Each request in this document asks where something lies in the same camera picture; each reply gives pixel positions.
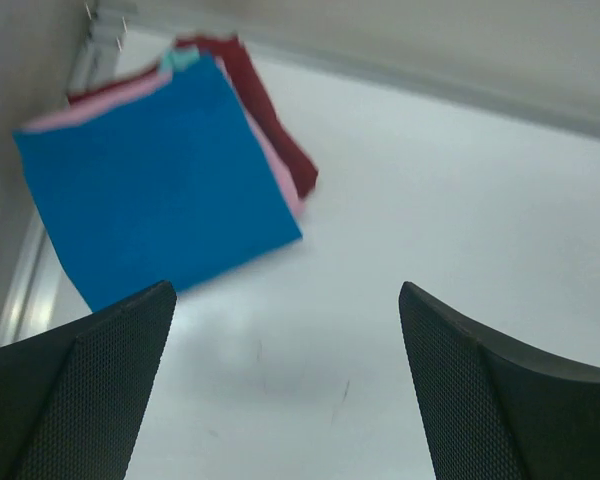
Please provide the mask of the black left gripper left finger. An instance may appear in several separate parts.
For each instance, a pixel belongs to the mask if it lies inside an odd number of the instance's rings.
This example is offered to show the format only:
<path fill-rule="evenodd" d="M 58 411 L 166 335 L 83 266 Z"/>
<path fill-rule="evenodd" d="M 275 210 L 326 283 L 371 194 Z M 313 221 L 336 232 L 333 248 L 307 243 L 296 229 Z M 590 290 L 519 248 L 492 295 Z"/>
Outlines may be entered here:
<path fill-rule="evenodd" d="M 0 479 L 124 478 L 175 305 L 163 281 L 0 347 Z"/>

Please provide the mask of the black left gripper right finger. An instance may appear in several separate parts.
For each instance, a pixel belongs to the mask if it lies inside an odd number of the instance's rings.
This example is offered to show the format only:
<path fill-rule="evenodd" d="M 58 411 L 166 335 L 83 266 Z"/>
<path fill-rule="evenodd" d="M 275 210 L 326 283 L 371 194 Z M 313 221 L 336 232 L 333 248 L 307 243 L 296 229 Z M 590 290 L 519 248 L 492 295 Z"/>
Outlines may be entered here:
<path fill-rule="evenodd" d="M 600 368 L 472 320 L 412 282 L 402 335 L 438 479 L 600 479 Z"/>

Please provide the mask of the blue t shirt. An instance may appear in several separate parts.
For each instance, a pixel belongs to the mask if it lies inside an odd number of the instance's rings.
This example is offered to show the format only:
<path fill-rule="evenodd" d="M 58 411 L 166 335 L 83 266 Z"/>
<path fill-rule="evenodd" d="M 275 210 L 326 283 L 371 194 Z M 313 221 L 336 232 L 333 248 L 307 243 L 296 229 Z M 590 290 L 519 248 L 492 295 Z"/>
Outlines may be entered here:
<path fill-rule="evenodd" d="M 210 56 L 84 124 L 14 139 L 58 259 L 92 310 L 161 280 L 187 290 L 302 237 Z"/>

